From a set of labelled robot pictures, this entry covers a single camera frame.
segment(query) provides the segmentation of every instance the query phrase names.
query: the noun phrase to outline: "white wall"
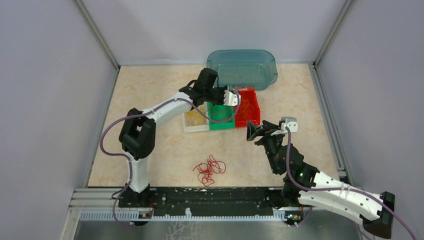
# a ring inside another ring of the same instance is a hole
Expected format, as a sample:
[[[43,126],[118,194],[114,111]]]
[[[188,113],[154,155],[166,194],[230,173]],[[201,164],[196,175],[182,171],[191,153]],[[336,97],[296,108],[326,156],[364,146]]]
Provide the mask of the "white wall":
[[[59,238],[114,73],[71,0],[1,1],[0,239]]]
[[[222,49],[313,61],[345,0],[84,0],[120,65],[205,63]]]
[[[424,2],[358,0],[319,66],[353,179],[424,238]],[[394,240],[411,239],[394,221]]]

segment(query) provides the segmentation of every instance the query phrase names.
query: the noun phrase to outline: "table surface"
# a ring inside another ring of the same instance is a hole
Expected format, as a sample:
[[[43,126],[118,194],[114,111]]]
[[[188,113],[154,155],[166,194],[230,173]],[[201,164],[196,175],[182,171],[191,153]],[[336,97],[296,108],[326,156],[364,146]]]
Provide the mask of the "table surface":
[[[132,108],[150,108],[173,96],[190,80],[197,79],[203,65],[123,66],[116,82],[105,127],[124,117]],[[313,80],[307,64],[278,64],[277,81],[257,91],[261,119],[278,123],[281,117],[297,118],[298,132],[292,143],[305,162],[338,179]],[[123,122],[104,139],[109,152],[122,153],[118,135]],[[212,175],[211,187],[282,186],[283,176],[272,174],[265,150],[246,141],[246,128],[184,133],[183,118],[177,116],[156,130],[154,151],[148,160],[151,186],[201,187],[193,168],[212,154],[224,161],[226,172]],[[128,164],[123,157],[105,155],[94,159],[88,186],[123,186]]]

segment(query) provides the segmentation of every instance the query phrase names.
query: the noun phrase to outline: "transparent blue tub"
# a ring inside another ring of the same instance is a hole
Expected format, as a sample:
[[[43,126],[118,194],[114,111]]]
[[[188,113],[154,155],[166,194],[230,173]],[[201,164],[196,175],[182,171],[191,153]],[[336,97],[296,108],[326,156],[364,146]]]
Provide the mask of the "transparent blue tub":
[[[275,83],[278,75],[274,56],[265,50],[214,51],[206,65],[218,72],[220,86],[254,87],[260,91]]]

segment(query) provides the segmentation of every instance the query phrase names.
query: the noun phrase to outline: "metal enclosure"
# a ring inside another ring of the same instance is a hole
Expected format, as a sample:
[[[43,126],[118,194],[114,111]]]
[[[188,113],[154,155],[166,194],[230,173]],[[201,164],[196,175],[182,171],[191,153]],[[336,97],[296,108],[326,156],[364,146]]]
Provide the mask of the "metal enclosure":
[[[423,238],[423,12],[420,0],[2,2],[0,190],[7,218],[0,239],[60,237],[72,192],[87,179],[120,65],[203,63],[216,49],[266,49],[278,62],[308,62],[338,167],[367,191],[397,195],[396,212]],[[102,208],[110,209],[106,202]],[[178,228],[78,224],[80,213],[68,212],[63,239],[163,238]],[[303,232],[276,224],[198,226],[222,239],[360,238],[346,219],[320,210]],[[235,228],[239,235],[228,234]],[[392,239],[408,238],[394,221]]]

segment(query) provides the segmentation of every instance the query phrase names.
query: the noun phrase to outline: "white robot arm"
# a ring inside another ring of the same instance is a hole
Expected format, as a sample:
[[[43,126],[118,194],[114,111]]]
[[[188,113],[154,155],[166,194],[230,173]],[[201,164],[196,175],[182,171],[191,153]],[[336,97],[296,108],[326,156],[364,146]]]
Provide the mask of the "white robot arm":
[[[240,96],[227,87],[213,87],[217,77],[216,71],[204,68],[197,80],[190,81],[169,99],[142,111],[133,108],[128,112],[128,116],[147,113],[143,117],[126,120],[119,135],[122,149],[129,157],[133,170],[129,188],[134,196],[149,186],[148,155],[155,147],[156,128],[204,102],[236,106],[238,99],[241,101]]]

